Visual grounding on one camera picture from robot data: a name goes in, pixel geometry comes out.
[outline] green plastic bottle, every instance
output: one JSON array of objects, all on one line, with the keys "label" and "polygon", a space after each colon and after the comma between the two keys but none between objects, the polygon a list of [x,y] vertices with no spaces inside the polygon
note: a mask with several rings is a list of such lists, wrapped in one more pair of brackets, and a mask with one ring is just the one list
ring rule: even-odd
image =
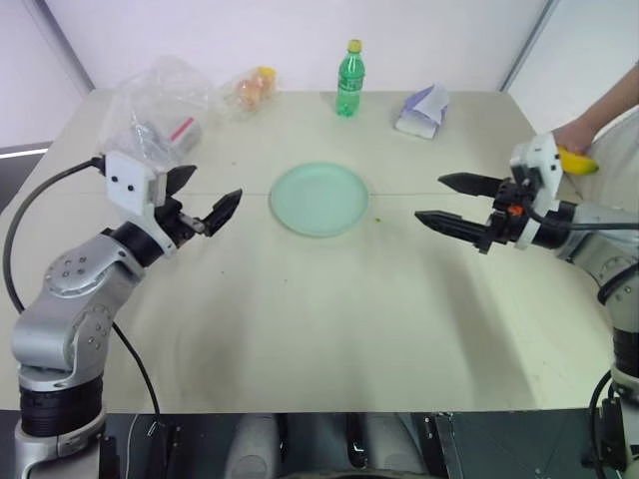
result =
[{"label": "green plastic bottle", "polygon": [[365,68],[361,59],[361,42],[350,40],[348,53],[339,65],[337,83],[337,101],[335,109],[338,115],[352,117],[359,109],[359,94],[363,84]]}]

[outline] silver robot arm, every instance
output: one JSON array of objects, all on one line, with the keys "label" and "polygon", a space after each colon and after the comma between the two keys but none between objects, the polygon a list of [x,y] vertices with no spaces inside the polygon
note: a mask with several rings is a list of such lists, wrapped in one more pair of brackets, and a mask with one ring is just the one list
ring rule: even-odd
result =
[{"label": "silver robot arm", "polygon": [[63,254],[47,270],[42,291],[18,319],[12,338],[20,363],[20,479],[42,462],[99,442],[111,327],[143,276],[133,254],[104,235]]},{"label": "silver robot arm", "polygon": [[17,479],[119,477],[115,445],[104,437],[102,403],[116,314],[146,267],[174,254],[195,234],[214,235],[242,196],[241,190],[230,193],[203,220],[191,218],[172,195],[195,167],[165,172],[122,155],[112,159],[111,164],[106,159],[109,198],[126,222],[58,257],[13,331],[13,354],[20,363]]},{"label": "silver robot arm", "polygon": [[469,173],[439,178],[459,193],[494,198],[486,224],[440,211],[415,215],[432,230],[472,242],[483,253],[494,242],[554,249],[559,259],[597,282],[597,298],[612,322],[610,373],[616,392],[603,401],[601,455],[604,463],[628,471],[627,477],[639,477],[639,215],[556,200],[562,170],[551,134],[518,146],[510,167],[513,180]]}]

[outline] banana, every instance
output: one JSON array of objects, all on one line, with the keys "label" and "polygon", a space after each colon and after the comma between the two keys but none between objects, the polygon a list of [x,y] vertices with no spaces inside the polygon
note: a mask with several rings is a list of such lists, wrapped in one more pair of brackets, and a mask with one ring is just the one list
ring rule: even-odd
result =
[{"label": "banana", "polygon": [[563,171],[572,175],[592,175],[599,170],[599,165],[591,158],[570,153],[563,147],[559,147],[559,158]]}]

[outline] plastic bag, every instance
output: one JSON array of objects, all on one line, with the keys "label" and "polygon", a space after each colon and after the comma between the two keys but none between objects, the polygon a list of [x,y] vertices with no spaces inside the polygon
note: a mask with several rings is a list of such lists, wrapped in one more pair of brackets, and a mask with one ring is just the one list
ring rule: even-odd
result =
[{"label": "plastic bag", "polygon": [[234,78],[221,89],[227,114],[244,117],[259,110],[278,91],[278,73],[271,67],[256,67]]},{"label": "plastic bag", "polygon": [[181,165],[200,140],[211,87],[175,57],[162,57],[116,89],[102,133],[103,152],[118,150],[168,169]]}]

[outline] light green plate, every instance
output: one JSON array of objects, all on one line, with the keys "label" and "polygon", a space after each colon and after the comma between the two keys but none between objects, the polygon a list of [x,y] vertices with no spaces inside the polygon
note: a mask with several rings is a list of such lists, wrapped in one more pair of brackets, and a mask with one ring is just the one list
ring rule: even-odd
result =
[{"label": "light green plate", "polygon": [[271,209],[294,232],[332,237],[355,225],[366,213],[368,189],[351,170],[331,163],[310,163],[286,172],[271,190]]}]

